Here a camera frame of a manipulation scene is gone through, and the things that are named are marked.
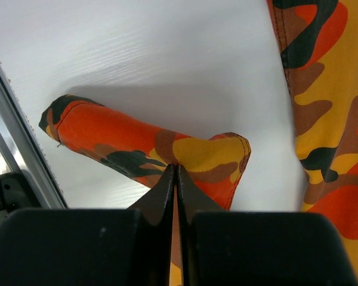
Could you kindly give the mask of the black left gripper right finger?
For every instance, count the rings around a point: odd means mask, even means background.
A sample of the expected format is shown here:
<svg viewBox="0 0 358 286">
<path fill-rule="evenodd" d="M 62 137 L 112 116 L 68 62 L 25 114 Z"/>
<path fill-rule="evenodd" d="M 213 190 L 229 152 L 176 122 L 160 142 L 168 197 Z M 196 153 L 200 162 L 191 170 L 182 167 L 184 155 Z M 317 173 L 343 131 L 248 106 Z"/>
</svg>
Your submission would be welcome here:
<svg viewBox="0 0 358 286">
<path fill-rule="evenodd" d="M 228 279 L 229 213 L 201 189 L 180 165 L 177 209 L 184 285 L 224 285 Z"/>
</svg>

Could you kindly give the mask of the orange camouflage trousers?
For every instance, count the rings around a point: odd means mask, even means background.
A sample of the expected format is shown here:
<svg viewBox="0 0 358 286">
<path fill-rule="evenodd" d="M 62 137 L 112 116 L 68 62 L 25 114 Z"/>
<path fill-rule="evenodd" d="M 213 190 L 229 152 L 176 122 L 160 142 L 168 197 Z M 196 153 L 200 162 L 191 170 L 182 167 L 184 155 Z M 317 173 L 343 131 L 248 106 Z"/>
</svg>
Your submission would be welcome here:
<svg viewBox="0 0 358 286">
<path fill-rule="evenodd" d="M 269 1 L 291 97 L 296 155 L 308 177 L 302 209 L 337 228 L 358 277 L 358 1 Z M 248 163 L 244 137 L 199 139 L 63 95 L 42 113 L 53 140 L 147 187 L 169 164 L 229 209 Z"/>
</svg>

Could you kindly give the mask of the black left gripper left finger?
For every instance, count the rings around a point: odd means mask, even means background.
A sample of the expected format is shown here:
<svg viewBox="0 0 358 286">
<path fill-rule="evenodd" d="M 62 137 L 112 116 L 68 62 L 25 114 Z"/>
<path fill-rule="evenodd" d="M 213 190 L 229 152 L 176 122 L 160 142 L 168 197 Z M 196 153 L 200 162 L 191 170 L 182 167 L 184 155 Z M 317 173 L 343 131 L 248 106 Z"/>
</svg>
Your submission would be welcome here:
<svg viewBox="0 0 358 286">
<path fill-rule="evenodd" d="M 174 212 L 175 166 L 130 209 L 138 216 L 128 285 L 168 285 Z"/>
</svg>

